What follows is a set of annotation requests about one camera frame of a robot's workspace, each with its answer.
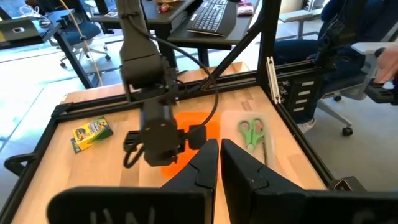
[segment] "chair armrest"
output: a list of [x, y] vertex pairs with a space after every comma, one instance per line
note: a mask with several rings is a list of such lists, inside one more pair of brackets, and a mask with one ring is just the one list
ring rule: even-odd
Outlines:
[[279, 20], [282, 22], [293, 22], [310, 18], [312, 18], [312, 12], [308, 12], [307, 10], [299, 10], [279, 15]]
[[352, 49], [361, 55], [372, 55], [382, 47], [391, 47], [398, 45], [396, 42], [380, 42], [380, 43], [356, 43], [351, 46]]

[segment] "blue chair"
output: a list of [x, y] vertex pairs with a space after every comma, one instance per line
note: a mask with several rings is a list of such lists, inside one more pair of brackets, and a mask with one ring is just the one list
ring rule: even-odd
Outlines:
[[[38, 1], [38, 4], [41, 7], [40, 3], [46, 4], [47, 1], [44, 1], [44, 2]], [[54, 0], [54, 5], [51, 7], [51, 9], [49, 9], [48, 4], [45, 5], [45, 7], [43, 7], [43, 8], [46, 10], [46, 12], [55, 11], [55, 10], [62, 8], [61, 5], [57, 5], [57, 4], [59, 4], [59, 0]], [[65, 4], [70, 9], [74, 9], [75, 10], [74, 16], [77, 17], [78, 20], [82, 21], [78, 24], [78, 26], [79, 26], [83, 36], [86, 37], [87, 44], [90, 46], [90, 44], [93, 42], [93, 38], [101, 33], [101, 29], [96, 24], [94, 24], [90, 21], [90, 18], [87, 16], [87, 13], [84, 10], [84, 8], [81, 5], [79, 0], [67, 0], [67, 1], [65, 1]], [[88, 50], [85, 46], [85, 43], [84, 43], [84, 41], [81, 40], [78, 29], [76, 28], [76, 26], [74, 25], [72, 20], [69, 21], [67, 28], [64, 29], [64, 32], [65, 32], [66, 40], [73, 47], [73, 52], [75, 53], [75, 55], [76, 56], [78, 55], [79, 61], [82, 60], [84, 55], [86, 55], [86, 57], [89, 58], [90, 56], [89, 56]], [[56, 42], [54, 42], [52, 40], [50, 40], [50, 43], [52, 45], [58, 45]], [[107, 61], [111, 60], [111, 57], [105, 51], [96, 50], [91, 47], [89, 47], [89, 50], [92, 53], [104, 54], [105, 59]], [[60, 65], [63, 68], [66, 67], [65, 63], [63, 62], [66, 59], [67, 59], [66, 57], [61, 59]]]

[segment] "wooden table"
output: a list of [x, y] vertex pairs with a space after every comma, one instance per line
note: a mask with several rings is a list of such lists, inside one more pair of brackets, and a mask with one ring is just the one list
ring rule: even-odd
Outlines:
[[[234, 63], [224, 74], [247, 70], [245, 64]], [[204, 77], [203, 71], [196, 70], [187, 72], [181, 79], [189, 81]], [[123, 93], [121, 85], [106, 86], [69, 93], [63, 102], [85, 101], [121, 93]], [[174, 113], [181, 111], [209, 112], [213, 106], [213, 100], [214, 96], [184, 100], [174, 107]], [[222, 93], [218, 113], [231, 110], [264, 113], [267, 116], [269, 131], [274, 139], [274, 170], [305, 189], [325, 189], [323, 182], [287, 126], [259, 87]], [[45, 213], [49, 200], [57, 193], [71, 187], [87, 185], [160, 187], [168, 181], [159, 174], [159, 167], [149, 167], [145, 162], [139, 161], [139, 164], [131, 169], [125, 169], [122, 165], [124, 157], [122, 143], [128, 131], [139, 129], [139, 110], [107, 114], [106, 119], [115, 135], [86, 151], [75, 154], [70, 144], [72, 129], [92, 119], [80, 119], [58, 125], [13, 223], [46, 223]], [[240, 138], [231, 140], [241, 142]], [[218, 181], [215, 213], [215, 223], [229, 223], [221, 178]]]

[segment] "black keyboard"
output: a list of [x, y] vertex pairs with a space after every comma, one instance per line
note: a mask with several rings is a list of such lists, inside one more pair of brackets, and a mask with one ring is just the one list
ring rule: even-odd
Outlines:
[[227, 0], [209, 0], [193, 13], [188, 31], [226, 37], [235, 27], [236, 4]]

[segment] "floor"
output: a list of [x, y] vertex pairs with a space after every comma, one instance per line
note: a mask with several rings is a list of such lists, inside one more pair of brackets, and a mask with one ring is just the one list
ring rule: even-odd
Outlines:
[[[320, 27], [320, 21], [307, 22], [305, 32], [313, 32]], [[277, 37], [295, 34], [297, 23], [279, 24]], [[119, 49], [121, 42], [109, 44], [111, 61], [103, 55], [95, 60], [105, 85], [120, 83]], [[256, 69], [259, 49], [257, 37], [236, 59], [244, 61], [250, 69]], [[185, 49], [195, 53], [194, 49]], [[216, 51], [210, 54], [210, 65], [218, 65], [228, 51]], [[82, 90], [83, 86], [76, 78], [70, 65], [67, 69], [59, 66], [61, 52], [50, 55], [26, 58], [0, 63], [0, 164], [10, 156], [31, 152], [42, 131], [50, 119], [54, 107], [65, 94]], [[180, 70], [194, 70], [198, 66], [191, 60], [176, 53]], [[86, 72], [94, 72], [93, 63], [84, 60]], [[368, 190], [398, 189], [398, 151], [396, 151], [396, 133], [398, 133], [398, 107], [377, 105], [369, 99], [353, 101], [344, 98], [337, 103], [327, 100], [334, 109], [345, 114], [354, 124], [354, 135], [341, 136], [343, 125], [321, 111], [316, 112], [317, 125], [306, 134], [312, 146], [323, 159], [336, 178], [354, 175]], [[0, 167], [0, 208], [6, 202], [17, 177]]]

